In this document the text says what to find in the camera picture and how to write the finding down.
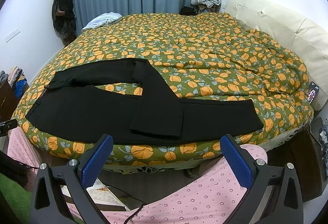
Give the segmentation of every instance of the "black pants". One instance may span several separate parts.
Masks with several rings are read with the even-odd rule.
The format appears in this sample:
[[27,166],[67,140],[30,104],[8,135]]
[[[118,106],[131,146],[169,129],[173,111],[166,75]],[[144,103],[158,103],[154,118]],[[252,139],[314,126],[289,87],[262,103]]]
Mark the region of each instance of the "black pants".
[[[139,83],[142,95],[97,85]],[[103,60],[56,72],[26,118],[40,131],[87,143],[178,145],[263,128],[253,102],[179,99],[148,60]]]

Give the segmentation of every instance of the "green fabric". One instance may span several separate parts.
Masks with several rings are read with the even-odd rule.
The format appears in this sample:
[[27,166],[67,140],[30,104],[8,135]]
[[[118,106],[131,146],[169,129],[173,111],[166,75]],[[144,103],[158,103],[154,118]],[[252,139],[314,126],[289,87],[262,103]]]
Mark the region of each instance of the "green fabric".
[[[41,132],[27,121],[25,114],[56,71],[126,57],[147,58],[180,98],[252,99],[264,128],[235,137],[239,144],[264,143],[308,123],[313,114],[306,99],[309,80],[303,61],[268,34],[244,31],[226,13],[135,14],[125,16],[115,25],[85,31],[41,71],[14,113],[30,141],[64,158],[79,158],[93,147]],[[122,94],[142,93],[136,84],[99,88]],[[115,110],[110,105],[104,107]],[[156,114],[160,108],[154,106],[153,110]],[[202,125],[197,121],[199,114],[206,112],[195,112],[195,125]],[[219,129],[218,121],[213,125]],[[176,168],[178,162],[201,161],[219,154],[219,140],[169,147],[114,145],[105,167],[160,168],[165,164],[166,168]]]
[[12,181],[1,173],[0,191],[22,224],[29,224],[31,193],[25,191],[18,183]]

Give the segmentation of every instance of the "blue gripper pad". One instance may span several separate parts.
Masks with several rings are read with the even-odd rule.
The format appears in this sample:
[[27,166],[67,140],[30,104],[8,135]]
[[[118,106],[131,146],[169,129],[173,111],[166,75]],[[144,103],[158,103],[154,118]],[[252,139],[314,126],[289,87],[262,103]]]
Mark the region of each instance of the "blue gripper pad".
[[84,188],[93,186],[108,156],[113,150],[113,145],[113,138],[108,135],[82,168],[80,182]]
[[253,183],[252,171],[227,136],[220,139],[221,152],[227,160],[240,186],[249,189]]

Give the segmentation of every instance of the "black bag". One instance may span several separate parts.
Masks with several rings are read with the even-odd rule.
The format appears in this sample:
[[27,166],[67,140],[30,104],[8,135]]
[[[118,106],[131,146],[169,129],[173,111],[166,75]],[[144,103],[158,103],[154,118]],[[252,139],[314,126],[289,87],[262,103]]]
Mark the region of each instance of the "black bag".
[[192,7],[183,7],[180,10],[180,15],[184,15],[184,16],[195,16],[197,15],[196,10],[193,9]]

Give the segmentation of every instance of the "gray wooden floor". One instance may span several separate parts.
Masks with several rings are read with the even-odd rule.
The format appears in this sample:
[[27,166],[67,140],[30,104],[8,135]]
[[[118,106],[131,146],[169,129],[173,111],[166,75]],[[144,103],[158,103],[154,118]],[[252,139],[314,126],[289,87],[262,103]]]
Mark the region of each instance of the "gray wooden floor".
[[[99,179],[104,184],[117,187],[147,204],[158,201],[195,180],[187,178],[183,174],[183,170],[157,173],[138,172],[127,175],[102,170]],[[110,190],[117,197],[123,195],[115,188],[110,188]],[[139,207],[141,204],[133,199],[129,199],[128,204],[123,202],[130,209]]]

